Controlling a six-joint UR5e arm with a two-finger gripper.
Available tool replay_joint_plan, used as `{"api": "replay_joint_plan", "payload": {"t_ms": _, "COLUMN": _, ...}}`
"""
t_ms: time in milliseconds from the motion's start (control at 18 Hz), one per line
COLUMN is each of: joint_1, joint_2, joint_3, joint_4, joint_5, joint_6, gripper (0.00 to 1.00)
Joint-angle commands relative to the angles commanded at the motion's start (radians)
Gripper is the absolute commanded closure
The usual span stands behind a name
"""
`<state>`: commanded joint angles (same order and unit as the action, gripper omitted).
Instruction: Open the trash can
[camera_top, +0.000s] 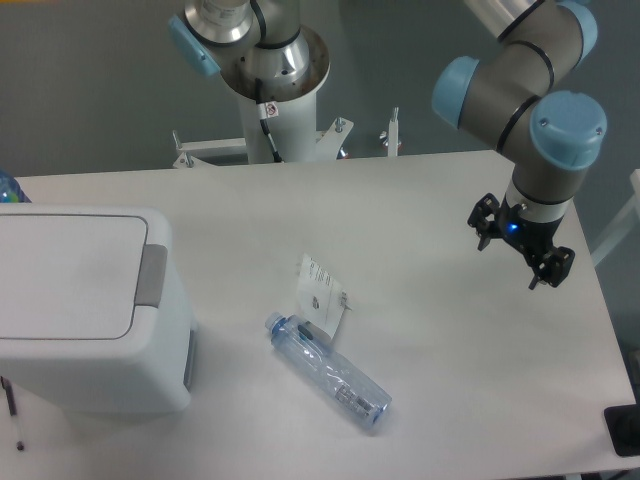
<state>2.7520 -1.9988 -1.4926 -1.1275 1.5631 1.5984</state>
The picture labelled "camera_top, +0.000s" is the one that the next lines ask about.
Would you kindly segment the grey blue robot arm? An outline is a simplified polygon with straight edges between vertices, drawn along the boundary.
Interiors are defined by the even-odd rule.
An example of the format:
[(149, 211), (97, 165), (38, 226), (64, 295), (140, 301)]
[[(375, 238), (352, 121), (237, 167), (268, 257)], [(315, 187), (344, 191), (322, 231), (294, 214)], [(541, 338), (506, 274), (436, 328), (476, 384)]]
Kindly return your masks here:
[[(501, 44), (482, 63), (451, 61), (437, 79), (433, 111), (511, 161), (502, 198), (482, 197), (468, 224), (481, 246), (500, 239), (524, 258), (534, 285), (559, 286), (575, 254), (553, 242), (607, 131), (600, 104), (558, 90), (593, 49), (597, 23), (581, 1), (472, 1)], [(189, 1), (168, 23), (186, 62), (220, 76), (239, 100), (252, 163), (333, 160), (316, 130), (316, 94), (330, 69), (324, 41), (296, 1)]]

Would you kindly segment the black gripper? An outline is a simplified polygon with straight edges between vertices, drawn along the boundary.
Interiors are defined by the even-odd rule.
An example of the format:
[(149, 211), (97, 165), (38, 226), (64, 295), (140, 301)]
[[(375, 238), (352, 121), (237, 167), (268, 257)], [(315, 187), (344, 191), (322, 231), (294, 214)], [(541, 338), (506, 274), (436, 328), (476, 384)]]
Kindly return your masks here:
[(554, 235), (563, 220), (563, 203), (543, 203), (521, 192), (507, 192), (501, 201), (487, 193), (473, 207), (467, 225), (484, 250), (500, 234), (504, 241), (528, 259), (533, 271), (529, 289), (539, 284), (557, 288), (569, 275), (575, 252), (557, 247)]

